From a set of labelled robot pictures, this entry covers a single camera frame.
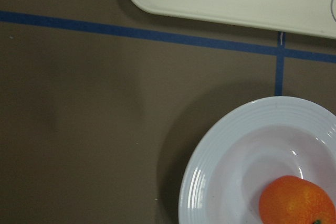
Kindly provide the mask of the orange mandarin fruit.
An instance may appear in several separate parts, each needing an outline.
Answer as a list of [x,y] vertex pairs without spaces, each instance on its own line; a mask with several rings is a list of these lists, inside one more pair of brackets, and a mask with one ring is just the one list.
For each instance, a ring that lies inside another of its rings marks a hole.
[[335,206],[316,184],[282,176],[262,191],[259,216],[262,223],[335,223]]

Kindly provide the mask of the white round plate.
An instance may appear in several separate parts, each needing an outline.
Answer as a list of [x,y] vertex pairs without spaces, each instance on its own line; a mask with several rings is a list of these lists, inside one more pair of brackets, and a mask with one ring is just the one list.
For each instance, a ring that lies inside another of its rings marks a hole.
[[244,104],[214,124],[193,152],[179,223],[260,223],[260,194],[284,175],[315,183],[335,199],[335,115],[295,97]]

